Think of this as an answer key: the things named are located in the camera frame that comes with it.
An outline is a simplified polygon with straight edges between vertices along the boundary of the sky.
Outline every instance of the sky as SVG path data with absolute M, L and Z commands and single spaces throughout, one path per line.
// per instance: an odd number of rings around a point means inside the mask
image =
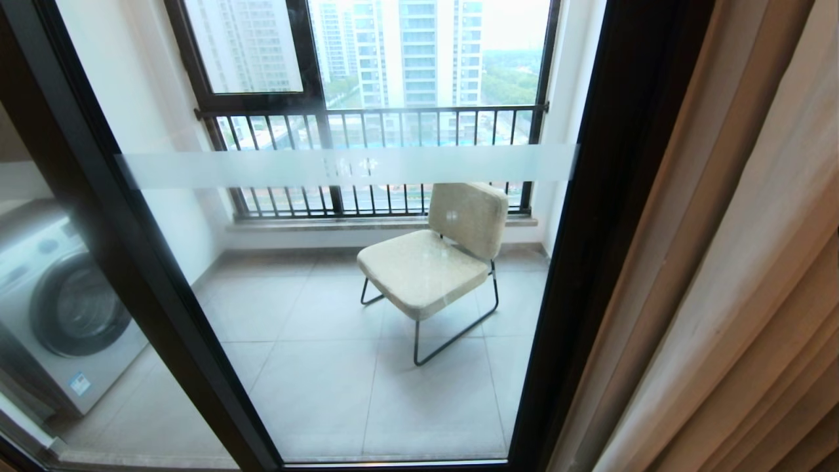
M 549 3 L 549 0 L 484 0 L 484 49 L 542 49 Z

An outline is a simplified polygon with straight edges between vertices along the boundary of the chair seat cushion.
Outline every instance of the chair seat cushion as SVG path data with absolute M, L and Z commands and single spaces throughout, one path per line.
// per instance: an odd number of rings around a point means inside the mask
M 437 313 L 479 287 L 485 262 L 446 244 L 434 231 L 415 231 L 358 253 L 364 275 L 414 320 Z

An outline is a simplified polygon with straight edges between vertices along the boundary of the balcony railing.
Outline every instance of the balcony railing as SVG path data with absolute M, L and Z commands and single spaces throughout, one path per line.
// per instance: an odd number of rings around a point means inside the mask
M 205 116 L 216 150 L 522 145 L 539 142 L 546 105 L 330 110 L 300 115 Z M 531 182 L 488 182 L 530 214 Z M 428 212 L 432 184 L 231 189 L 237 218 L 355 218 Z

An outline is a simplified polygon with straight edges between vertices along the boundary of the window sill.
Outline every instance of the window sill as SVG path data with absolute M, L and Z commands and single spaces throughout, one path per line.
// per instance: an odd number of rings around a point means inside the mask
M 539 220 L 529 215 L 511 215 L 507 228 L 533 227 Z M 427 217 L 417 218 L 323 218 L 311 220 L 239 220 L 228 232 L 352 231 L 363 229 L 425 229 Z

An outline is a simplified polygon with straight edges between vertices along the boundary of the black metal chair leg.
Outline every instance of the black metal chair leg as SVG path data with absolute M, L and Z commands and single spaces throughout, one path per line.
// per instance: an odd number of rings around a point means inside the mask
M 367 283 L 369 281 L 370 279 L 368 279 L 367 277 L 364 278 L 364 288 L 362 289 L 362 305 L 369 305 L 373 302 L 378 302 L 379 300 L 384 298 L 384 294 L 382 294 L 377 296 L 376 298 L 373 298 L 372 300 L 367 300 L 366 302 L 364 301 L 364 294 L 367 293 Z
M 495 278 L 495 261 L 490 260 L 490 264 L 492 264 L 492 288 L 495 290 L 495 305 L 492 306 L 492 309 L 481 315 L 481 317 L 478 318 L 474 323 L 467 326 L 466 329 L 460 331 L 458 334 L 455 335 L 454 338 L 451 338 L 448 341 L 446 341 L 442 346 L 437 348 L 433 353 L 425 356 L 425 359 L 422 360 L 418 359 L 418 354 L 420 353 L 420 320 L 416 320 L 414 323 L 414 365 L 416 365 L 417 367 L 422 367 L 423 365 L 425 365 L 426 362 L 431 360 L 431 358 L 439 354 L 440 351 L 442 351 L 445 348 L 448 348 L 457 339 L 459 339 L 464 334 L 468 333 L 472 328 L 476 327 L 483 320 L 487 319 L 489 315 L 492 315 L 495 312 L 495 309 L 498 308 L 498 281 Z

